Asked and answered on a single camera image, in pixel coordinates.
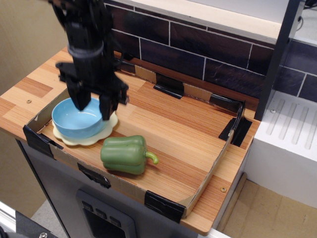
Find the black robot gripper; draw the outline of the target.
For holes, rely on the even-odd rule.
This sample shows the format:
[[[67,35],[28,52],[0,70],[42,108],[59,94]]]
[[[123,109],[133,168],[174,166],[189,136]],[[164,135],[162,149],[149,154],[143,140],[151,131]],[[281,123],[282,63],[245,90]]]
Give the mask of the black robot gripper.
[[[91,93],[99,95],[103,120],[109,120],[118,104],[127,104],[128,85],[115,75],[118,61],[112,45],[102,44],[94,49],[68,45],[73,62],[58,62],[60,80],[65,82],[75,107],[82,111],[91,101]]]

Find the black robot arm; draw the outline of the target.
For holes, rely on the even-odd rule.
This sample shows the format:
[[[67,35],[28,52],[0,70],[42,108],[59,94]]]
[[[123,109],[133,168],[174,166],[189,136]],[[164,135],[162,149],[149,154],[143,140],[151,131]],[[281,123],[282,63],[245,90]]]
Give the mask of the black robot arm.
[[[75,107],[82,111],[99,96],[103,120],[109,120],[119,104],[127,104],[128,85],[115,75],[120,60],[114,57],[117,41],[112,35],[113,17],[102,0],[50,0],[66,31],[72,62],[58,62],[59,79],[66,83]]]

